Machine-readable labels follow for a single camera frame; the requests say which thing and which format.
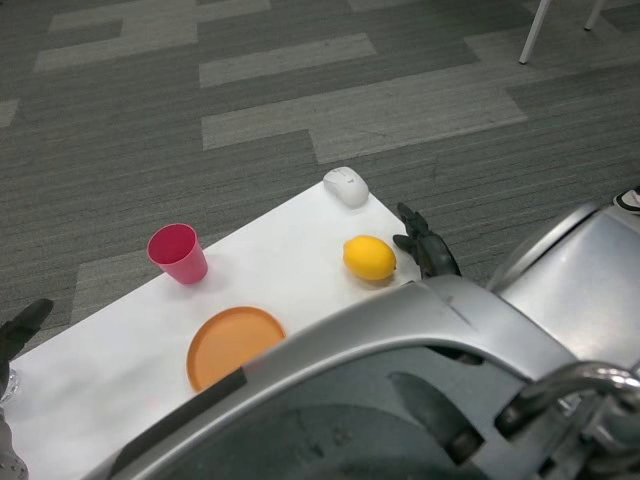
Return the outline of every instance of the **orange plate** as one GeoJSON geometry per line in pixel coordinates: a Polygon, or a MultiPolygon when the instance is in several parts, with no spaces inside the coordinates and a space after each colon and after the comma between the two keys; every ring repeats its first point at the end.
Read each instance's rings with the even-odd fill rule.
{"type": "Polygon", "coordinates": [[[286,337],[264,310],[236,307],[210,318],[193,337],[187,373],[196,392],[210,387],[286,337]]]}

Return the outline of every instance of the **gray carpet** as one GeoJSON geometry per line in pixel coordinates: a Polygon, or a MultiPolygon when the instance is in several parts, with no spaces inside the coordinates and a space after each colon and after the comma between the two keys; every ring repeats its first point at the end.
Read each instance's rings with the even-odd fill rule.
{"type": "Polygon", "coordinates": [[[30,348],[158,272],[160,226],[210,243],[349,165],[485,282],[563,210],[640,183],[640,4],[5,0],[0,319],[30,348]]]}

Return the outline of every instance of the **computer mouse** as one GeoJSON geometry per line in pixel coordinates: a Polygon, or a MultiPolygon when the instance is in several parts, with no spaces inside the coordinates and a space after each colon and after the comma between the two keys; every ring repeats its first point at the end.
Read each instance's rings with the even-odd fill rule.
{"type": "Polygon", "coordinates": [[[369,187],[349,167],[334,168],[324,176],[323,183],[338,200],[351,208],[361,207],[369,198],[369,187]]]}

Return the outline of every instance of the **black stripe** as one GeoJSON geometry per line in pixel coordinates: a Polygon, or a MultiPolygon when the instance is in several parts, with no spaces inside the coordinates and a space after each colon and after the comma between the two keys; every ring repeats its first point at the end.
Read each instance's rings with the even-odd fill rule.
{"type": "Polygon", "coordinates": [[[191,420],[246,385],[246,383],[247,379],[244,371],[242,368],[239,368],[189,402],[174,410],[122,449],[113,463],[108,478],[113,478],[133,461],[140,458],[140,456],[151,447],[175,433],[191,420]]]}

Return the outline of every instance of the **shoe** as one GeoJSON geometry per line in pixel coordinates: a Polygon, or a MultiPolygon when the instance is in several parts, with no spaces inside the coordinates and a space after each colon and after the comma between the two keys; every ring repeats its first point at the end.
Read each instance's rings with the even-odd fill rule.
{"type": "Polygon", "coordinates": [[[640,186],[621,193],[613,199],[613,204],[632,215],[640,215],[640,186]]]}

